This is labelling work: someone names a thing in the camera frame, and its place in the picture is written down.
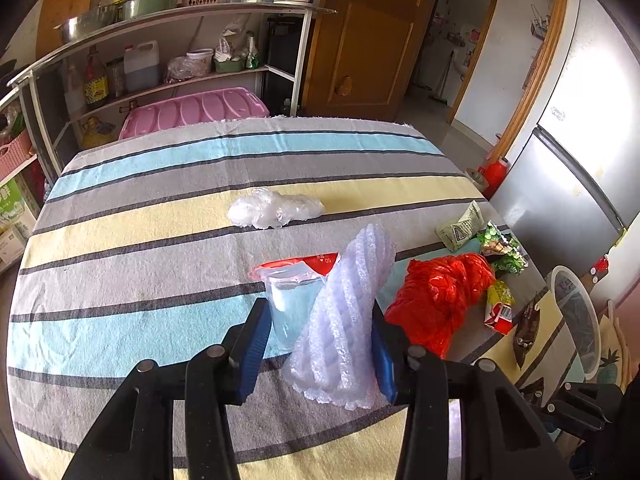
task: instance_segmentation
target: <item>pink storage box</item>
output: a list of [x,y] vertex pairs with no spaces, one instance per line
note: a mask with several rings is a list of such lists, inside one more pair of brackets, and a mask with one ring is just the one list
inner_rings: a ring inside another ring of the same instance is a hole
[[225,88],[159,101],[133,110],[124,121],[119,139],[139,137],[186,124],[224,119],[269,117],[269,111],[246,88]]

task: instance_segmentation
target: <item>green bowl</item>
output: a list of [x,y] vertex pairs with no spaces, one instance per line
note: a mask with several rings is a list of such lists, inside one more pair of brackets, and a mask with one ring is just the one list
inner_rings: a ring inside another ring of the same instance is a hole
[[182,0],[129,0],[123,7],[124,20],[130,20],[144,14],[175,9]]
[[216,61],[216,72],[226,74],[229,72],[240,72],[244,68],[244,59],[236,61]]

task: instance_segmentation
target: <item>red plastic bag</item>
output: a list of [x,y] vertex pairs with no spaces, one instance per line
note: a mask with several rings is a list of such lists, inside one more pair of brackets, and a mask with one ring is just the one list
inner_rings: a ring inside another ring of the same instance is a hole
[[466,310],[495,281],[494,273],[484,256],[473,253],[411,260],[407,271],[385,319],[404,328],[411,344],[444,359]]

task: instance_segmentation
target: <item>wooden door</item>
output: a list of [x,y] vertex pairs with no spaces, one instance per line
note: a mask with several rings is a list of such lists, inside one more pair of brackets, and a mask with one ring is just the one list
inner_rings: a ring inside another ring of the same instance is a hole
[[314,30],[307,116],[393,120],[436,0],[321,0],[337,14]]
[[60,33],[54,27],[87,12],[90,6],[91,0],[43,0],[36,36],[37,59],[62,46]]

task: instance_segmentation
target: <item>striped tablecloth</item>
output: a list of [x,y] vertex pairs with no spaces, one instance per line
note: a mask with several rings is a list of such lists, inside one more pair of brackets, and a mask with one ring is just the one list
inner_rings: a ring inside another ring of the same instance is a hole
[[[277,230],[230,225],[229,205],[255,186],[318,197],[326,213]],[[397,250],[378,297],[385,309],[411,258],[449,254],[434,228],[471,200],[486,220],[503,224],[418,132],[372,121],[198,124],[76,156],[38,218],[12,304],[8,385],[27,468],[59,479],[136,362],[188,360],[220,342],[264,291],[247,276],[253,266],[340,251],[378,222]],[[462,252],[477,250],[471,241]],[[516,310],[544,287],[533,266],[509,284]],[[469,310],[449,358],[472,362],[488,352],[518,384],[544,375],[547,396],[575,367],[554,304],[543,309],[523,371],[514,369],[508,337],[482,325],[483,311]],[[372,410],[353,412],[306,400],[283,382],[283,362],[272,337],[254,394],[228,410],[242,478],[392,478],[404,411],[382,396]],[[180,402],[174,467],[186,478]]]

